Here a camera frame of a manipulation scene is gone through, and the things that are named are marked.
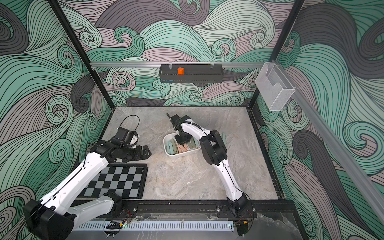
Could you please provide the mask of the white storage box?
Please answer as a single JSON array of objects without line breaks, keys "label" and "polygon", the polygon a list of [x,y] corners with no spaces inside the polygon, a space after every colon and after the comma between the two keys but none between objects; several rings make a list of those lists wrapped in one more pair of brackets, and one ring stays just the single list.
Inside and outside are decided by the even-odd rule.
[{"label": "white storage box", "polygon": [[168,134],[163,138],[164,151],[170,158],[184,157],[201,150],[199,141],[195,138],[181,145],[176,141],[176,135],[176,133]]}]

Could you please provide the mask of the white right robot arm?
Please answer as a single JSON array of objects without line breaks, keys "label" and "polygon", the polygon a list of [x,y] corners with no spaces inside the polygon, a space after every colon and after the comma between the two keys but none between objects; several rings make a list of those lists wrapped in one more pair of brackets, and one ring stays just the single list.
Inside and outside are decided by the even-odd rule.
[{"label": "white right robot arm", "polygon": [[207,130],[196,124],[189,116],[168,116],[176,131],[176,142],[185,144],[188,140],[198,140],[206,162],[213,166],[226,191],[229,209],[233,216],[241,217],[251,213],[252,202],[241,190],[230,168],[227,147],[217,130]]}]

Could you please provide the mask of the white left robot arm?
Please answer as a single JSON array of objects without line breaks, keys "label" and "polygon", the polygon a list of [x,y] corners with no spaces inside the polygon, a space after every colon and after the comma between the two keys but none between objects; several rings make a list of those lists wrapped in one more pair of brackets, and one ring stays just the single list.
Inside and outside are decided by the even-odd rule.
[{"label": "white left robot arm", "polygon": [[122,198],[114,192],[73,207],[72,204],[109,164],[121,159],[124,163],[146,160],[152,155],[148,146],[99,141],[85,159],[58,186],[40,200],[30,200],[24,206],[24,216],[30,233],[42,240],[64,240],[80,226],[99,216],[118,217],[123,213]]}]

